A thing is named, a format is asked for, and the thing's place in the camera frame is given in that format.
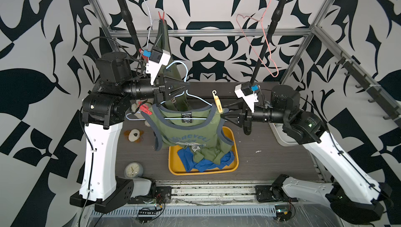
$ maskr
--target white wire hanger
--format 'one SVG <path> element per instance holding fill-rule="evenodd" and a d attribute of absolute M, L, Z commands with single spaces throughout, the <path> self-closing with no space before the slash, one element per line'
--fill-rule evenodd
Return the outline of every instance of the white wire hanger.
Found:
<path fill-rule="evenodd" d="M 187 65 L 184 64 L 182 61 L 178 61 L 178 60 L 173 61 L 171 64 L 169 64 L 169 65 L 166 67 L 166 69 L 168 69 L 171 65 L 173 65 L 173 64 L 175 64 L 175 63 L 180 63 L 180 64 L 183 64 L 183 65 L 184 65 L 185 70 L 186 70 L 184 82 L 186 82 L 186 81 L 187 81 L 187 77 L 188 77 L 188 67 L 187 67 Z M 198 98 L 198 99 L 202 100 L 203 102 L 207 103 L 208 105 L 212 106 L 211 103 L 206 102 L 206 101 L 203 100 L 202 98 L 200 98 L 200 97 L 198 97 L 198 96 L 195 96 L 195 95 L 192 95 L 192 94 L 189 94 L 189 93 L 188 93 L 188 90 L 186 90 L 185 92 L 182 92 L 181 94 L 175 96 L 175 98 L 178 97 L 178 96 L 182 96 L 184 93 L 187 93 L 188 96 L 191 96 L 191 97 L 194 97 L 194 98 Z M 130 121 L 146 120 L 146 119 L 130 119 L 130 118 L 128 118 L 128 115 L 131 115 L 131 114 L 132 114 L 132 113 L 126 114 L 126 119 L 128 119 L 128 120 L 130 120 Z M 169 119 L 169 120 L 182 120 L 183 118 L 164 118 L 164 119 Z M 184 119 L 188 119 L 188 120 L 189 120 L 189 119 L 192 119 L 192 120 L 195 120 L 195 119 L 206 120 L 207 118 L 184 118 Z"/>

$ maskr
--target patterned backdrop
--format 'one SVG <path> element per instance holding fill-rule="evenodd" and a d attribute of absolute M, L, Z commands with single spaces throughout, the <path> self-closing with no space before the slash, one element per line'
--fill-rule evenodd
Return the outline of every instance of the patterned backdrop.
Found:
<path fill-rule="evenodd" d="M 63 226 L 77 212 L 79 109 L 99 75 L 90 52 L 108 51 L 88 41 L 101 34 L 88 0 L 1 1 L 1 226 Z"/>
<path fill-rule="evenodd" d="M 115 30 L 127 29 L 120 15 L 117 0 L 98 0 L 110 27 Z M 126 0 L 133 14 L 136 29 L 150 27 L 148 9 L 143 0 Z M 171 29 L 233 29 L 239 28 L 237 14 L 260 19 L 266 9 L 266 0 L 146 0 L 152 19 L 158 18 L 158 11 L 165 12 L 165 19 Z M 278 28 L 308 28 L 315 18 L 323 0 L 287 0 Z M 278 0 L 272 0 L 265 15 L 264 27 L 270 23 Z M 238 18 L 241 28 L 261 28 L 260 23 Z M 131 38 L 120 38 L 121 44 L 136 52 Z M 249 37 L 256 52 L 260 52 L 264 39 L 261 36 Z M 302 41 L 302 36 L 274 36 L 272 59 L 276 62 L 279 75 L 273 78 L 265 68 L 261 68 L 257 81 L 279 81 L 287 69 L 289 60 Z M 146 38 L 140 38 L 144 47 Z M 256 65 L 256 55 L 244 37 L 177 37 L 170 38 L 174 59 L 182 60 L 190 68 L 190 81 L 229 82 L 249 81 Z M 264 59 L 275 75 L 273 63 Z M 185 68 L 179 67 L 182 76 Z"/>
<path fill-rule="evenodd" d="M 322 22 L 341 45 L 396 100 L 401 101 L 401 0 L 335 0 Z M 313 111 L 329 122 L 335 139 L 359 166 L 392 188 L 394 207 L 375 226 L 401 224 L 401 130 L 316 37 L 287 84 Z"/>
<path fill-rule="evenodd" d="M 124 29 L 116 0 L 99 1 L 109 24 Z M 279 27 L 308 27 L 322 1 L 288 0 Z M 143 0 L 128 3 L 137 28 L 147 29 Z M 236 28 L 236 14 L 260 18 L 266 5 L 263 0 L 148 0 L 148 4 L 153 18 L 164 10 L 169 26 L 175 29 Z M 324 21 L 325 29 L 366 70 L 377 73 L 375 79 L 398 100 L 395 85 L 400 66 L 394 56 L 400 54 L 394 44 L 400 42 L 400 4 L 400 0 L 358 0 L 354 7 L 349 0 L 337 0 Z M 273 0 L 267 21 L 276 5 Z M 260 27 L 240 21 L 244 28 Z M 106 42 L 98 40 L 88 47 L 88 41 L 99 35 L 103 32 L 88 0 L 2 0 L 1 226 L 68 226 L 77 212 L 78 208 L 69 204 L 69 196 L 79 189 L 83 177 L 85 142 L 79 108 L 99 75 L 92 54 L 97 57 L 110 50 Z M 260 51 L 261 37 L 251 40 Z M 281 73 L 301 40 L 299 36 L 273 37 L 272 57 Z M 132 47 L 129 41 L 120 41 Z M 245 81 L 255 65 L 256 56 L 243 37 L 171 38 L 170 42 L 175 58 L 191 67 L 192 81 Z M 389 209 L 384 221 L 399 224 L 401 133 L 393 122 L 382 119 L 383 111 L 366 101 L 368 95 L 356 90 L 356 82 L 345 78 L 334 61 L 325 47 L 314 41 L 293 73 L 291 85 L 336 127 L 336 139 L 343 139 L 343 147 L 362 168 L 393 187 L 396 206 Z M 273 80 L 262 69 L 257 79 Z"/>

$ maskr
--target yellow tray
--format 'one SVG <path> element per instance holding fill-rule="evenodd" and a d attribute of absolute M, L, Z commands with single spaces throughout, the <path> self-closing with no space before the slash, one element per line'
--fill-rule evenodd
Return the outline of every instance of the yellow tray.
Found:
<path fill-rule="evenodd" d="M 238 168 L 239 160 L 238 160 L 237 146 L 235 145 L 233 131 L 230 128 L 223 126 L 223 133 L 224 135 L 226 135 L 226 137 L 233 140 L 234 142 L 232 151 L 235 157 L 234 161 L 229 166 L 226 166 L 223 169 L 214 168 L 206 170 L 204 172 L 199 172 L 197 169 L 192 169 L 190 172 L 187 172 L 184 168 L 183 163 L 181 162 L 180 157 L 177 154 L 177 151 L 182 149 L 182 147 L 175 145 L 175 146 L 170 146 L 168 150 L 168 169 L 170 170 L 170 172 L 173 173 L 174 175 L 182 176 L 182 175 L 215 174 L 215 173 L 231 172 L 236 170 Z"/>

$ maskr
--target yellow clothespin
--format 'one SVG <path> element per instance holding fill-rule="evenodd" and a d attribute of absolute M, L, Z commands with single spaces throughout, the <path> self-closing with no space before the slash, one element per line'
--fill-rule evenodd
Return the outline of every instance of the yellow clothespin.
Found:
<path fill-rule="evenodd" d="M 221 107 L 220 99 L 218 98 L 218 96 L 216 95 L 216 93 L 217 93 L 217 92 L 216 92 L 215 90 L 212 91 L 214 101 L 216 102 L 216 106 L 217 106 L 218 112 L 219 112 L 219 113 L 223 113 L 223 107 Z"/>

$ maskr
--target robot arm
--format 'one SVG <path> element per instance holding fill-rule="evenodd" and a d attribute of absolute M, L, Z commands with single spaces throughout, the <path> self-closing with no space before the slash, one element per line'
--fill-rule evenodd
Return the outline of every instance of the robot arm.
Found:
<path fill-rule="evenodd" d="M 254 96 L 251 85 L 239 86 L 236 90 L 242 89 L 242 92 L 238 92 L 241 95 L 238 97 L 250 101 L 245 96 Z M 390 196 L 391 188 L 366 174 L 334 140 L 318 116 L 299 109 L 299 99 L 299 92 L 290 86 L 278 85 L 272 89 L 270 107 L 255 106 L 252 110 L 244 104 L 241 110 L 222 117 L 243 127 L 245 134 L 251 133 L 253 121 L 282 123 L 283 132 L 310 151 L 337 181 L 313 183 L 282 174 L 272 185 L 274 199 L 297 197 L 322 204 L 353 224 L 379 220 L 384 212 L 379 201 Z"/>
<path fill-rule="evenodd" d="M 170 59 L 166 51 L 153 49 L 146 65 L 150 78 L 133 79 L 127 58 L 123 52 L 109 52 L 96 61 L 100 79 L 82 102 L 87 137 L 84 176 L 82 187 L 70 197 L 71 205 L 95 204 L 96 211 L 108 213 L 126 204 L 133 180 L 115 176 L 115 157 L 130 100 L 154 98 L 161 103 L 188 89 L 189 83 L 158 74 Z"/>

